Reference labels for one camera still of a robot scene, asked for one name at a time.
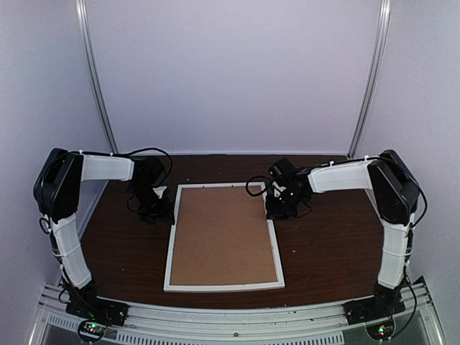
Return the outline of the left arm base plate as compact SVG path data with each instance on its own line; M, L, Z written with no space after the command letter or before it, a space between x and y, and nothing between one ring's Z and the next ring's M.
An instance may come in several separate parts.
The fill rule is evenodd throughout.
M125 324L129 306L126 303L99 298L94 280L82 288L74 287L63 280L63 288L69 294L65 307L66 313L106 326Z

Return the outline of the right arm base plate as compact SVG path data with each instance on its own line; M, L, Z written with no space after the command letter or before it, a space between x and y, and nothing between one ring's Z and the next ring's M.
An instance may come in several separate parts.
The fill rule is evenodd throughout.
M389 318L406 310L401 295L402 285L389 289L376 283L371 297L350 300L343 304L347 323L355 325Z

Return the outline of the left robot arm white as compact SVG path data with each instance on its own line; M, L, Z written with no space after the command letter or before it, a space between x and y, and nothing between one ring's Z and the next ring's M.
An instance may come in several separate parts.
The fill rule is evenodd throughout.
M72 287L85 288L92 281L77 232L76 213L81 185L86 181L118 180L128 184L133 210L140 221L175 220L173 202L165 182L173 164L138 149L127 154L53 149L34 184L33 196L50 235L63 279Z

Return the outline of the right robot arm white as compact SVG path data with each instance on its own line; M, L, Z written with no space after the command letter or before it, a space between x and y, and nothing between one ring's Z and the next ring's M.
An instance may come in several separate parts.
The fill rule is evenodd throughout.
M340 190L370 190L384 229L378 285L395 289L410 255L410 232L421 195L419 185L396 151L346 162L296 167L282 158L268 170L272 193L266 197L269 219L299 217L299 204L312 195Z

